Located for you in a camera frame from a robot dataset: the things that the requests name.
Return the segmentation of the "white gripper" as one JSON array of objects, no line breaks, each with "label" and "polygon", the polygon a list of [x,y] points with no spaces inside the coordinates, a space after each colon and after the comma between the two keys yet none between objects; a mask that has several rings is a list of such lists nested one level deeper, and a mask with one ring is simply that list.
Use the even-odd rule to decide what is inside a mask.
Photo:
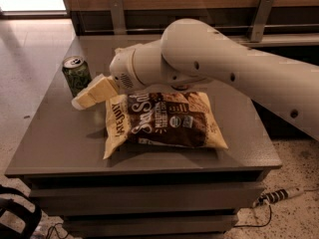
[{"label": "white gripper", "polygon": [[111,75],[108,77],[103,74],[96,76],[86,88],[72,99],[72,106],[79,111],[85,110],[117,96],[119,87],[132,90],[137,85],[133,76],[132,58],[135,49],[142,45],[138,43],[115,49],[115,56],[110,64]]}]

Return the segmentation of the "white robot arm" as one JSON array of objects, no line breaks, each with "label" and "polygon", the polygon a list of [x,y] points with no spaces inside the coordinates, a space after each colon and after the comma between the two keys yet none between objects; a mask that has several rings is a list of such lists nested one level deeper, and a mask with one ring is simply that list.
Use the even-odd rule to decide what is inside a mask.
[{"label": "white robot arm", "polygon": [[80,91],[74,108],[84,110],[152,85],[218,80],[319,139],[318,66],[242,46],[198,20],[177,20],[157,41],[118,49],[110,72]]}]

